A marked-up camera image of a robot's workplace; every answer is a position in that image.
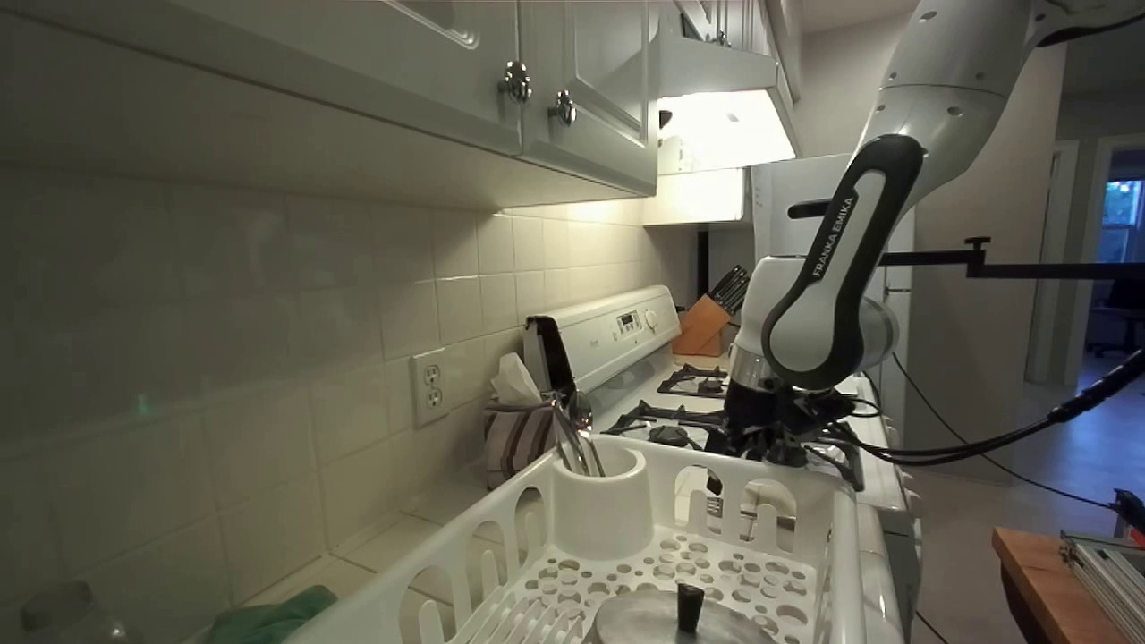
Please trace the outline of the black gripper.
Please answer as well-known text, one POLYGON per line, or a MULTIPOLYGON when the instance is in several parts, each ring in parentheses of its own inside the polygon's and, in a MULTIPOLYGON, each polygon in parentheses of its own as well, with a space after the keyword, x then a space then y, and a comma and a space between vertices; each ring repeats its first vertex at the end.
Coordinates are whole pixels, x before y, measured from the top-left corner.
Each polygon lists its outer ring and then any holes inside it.
POLYGON ((804 445, 831 421, 854 411, 854 400, 836 390, 772 387, 748 390, 735 382, 723 400, 723 452, 738 457, 804 464, 804 445))

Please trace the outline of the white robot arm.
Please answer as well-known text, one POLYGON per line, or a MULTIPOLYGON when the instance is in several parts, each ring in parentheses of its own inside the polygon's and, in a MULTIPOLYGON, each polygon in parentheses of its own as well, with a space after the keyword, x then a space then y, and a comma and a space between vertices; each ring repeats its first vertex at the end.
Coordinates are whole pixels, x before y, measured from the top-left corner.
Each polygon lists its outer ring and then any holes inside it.
POLYGON ((923 452, 865 445, 825 403, 842 380, 892 356, 893 321, 865 297, 873 269, 901 216, 976 161, 1027 59, 1142 19, 1145 0, 915 0, 809 253, 763 259, 751 272, 731 356, 728 426, 711 445, 768 453, 825 436, 892 464, 948 464, 1069 421, 1134 382, 1142 356, 1027 431, 923 452))

